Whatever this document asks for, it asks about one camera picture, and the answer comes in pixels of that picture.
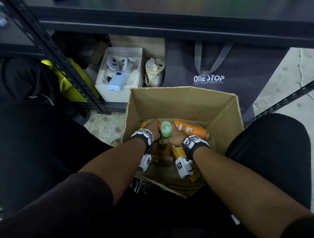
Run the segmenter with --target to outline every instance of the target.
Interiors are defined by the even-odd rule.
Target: speckled floor
[[[253,104],[255,115],[312,80],[314,80],[314,49],[291,48]],[[305,95],[278,110],[278,113],[291,116],[304,124],[310,135],[312,148],[314,148],[313,98]],[[93,135],[109,144],[114,139],[121,137],[124,119],[124,113],[113,113],[106,116],[92,112],[91,118],[85,126]],[[314,199],[312,200],[312,211],[314,211]]]

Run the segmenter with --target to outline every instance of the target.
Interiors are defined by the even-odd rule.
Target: person's left hand
[[[158,140],[159,137],[160,137],[160,133],[159,133],[159,130],[158,130],[158,124],[160,125],[160,122],[157,119],[155,119],[152,122],[147,123],[144,126],[144,129],[149,129],[153,133],[154,141]]]

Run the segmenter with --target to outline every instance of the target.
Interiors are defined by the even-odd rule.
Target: green bottle
[[[168,122],[168,121],[162,122],[160,132],[161,132],[160,139],[166,139],[166,138],[170,137],[171,132],[172,132],[172,126],[171,126],[170,122]],[[158,144],[158,148],[160,150],[167,149],[167,146],[168,146],[168,144],[160,144],[160,143]]]

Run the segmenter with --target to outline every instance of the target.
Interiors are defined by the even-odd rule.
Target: leg
[[[235,138],[226,156],[311,208],[311,144],[297,120],[277,113],[261,117]]]
[[[110,149],[57,107],[33,101],[0,109],[0,202],[15,213]]]

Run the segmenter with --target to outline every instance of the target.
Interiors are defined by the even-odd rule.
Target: forearm
[[[134,178],[145,149],[143,140],[131,139],[98,155],[79,172],[90,172],[102,178],[110,187],[116,204]]]
[[[254,171],[207,147],[193,158],[208,185],[257,237],[280,237],[292,221],[312,215]]]

